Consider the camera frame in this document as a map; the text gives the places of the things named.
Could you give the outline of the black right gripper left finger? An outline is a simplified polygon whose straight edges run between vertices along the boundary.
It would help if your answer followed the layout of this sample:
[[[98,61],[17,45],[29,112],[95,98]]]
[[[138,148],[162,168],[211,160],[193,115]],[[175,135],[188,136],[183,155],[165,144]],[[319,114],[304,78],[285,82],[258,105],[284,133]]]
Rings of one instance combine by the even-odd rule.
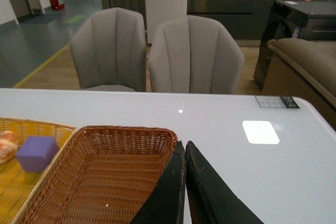
[[[183,223],[186,185],[186,155],[181,141],[172,153],[152,193],[132,223]]]

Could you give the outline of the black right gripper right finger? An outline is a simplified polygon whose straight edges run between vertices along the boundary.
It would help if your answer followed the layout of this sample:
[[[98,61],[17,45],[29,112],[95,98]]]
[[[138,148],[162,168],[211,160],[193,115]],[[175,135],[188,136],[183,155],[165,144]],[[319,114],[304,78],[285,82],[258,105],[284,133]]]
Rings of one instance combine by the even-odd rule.
[[[186,162],[186,189],[192,223],[262,223],[191,141],[186,145]]]

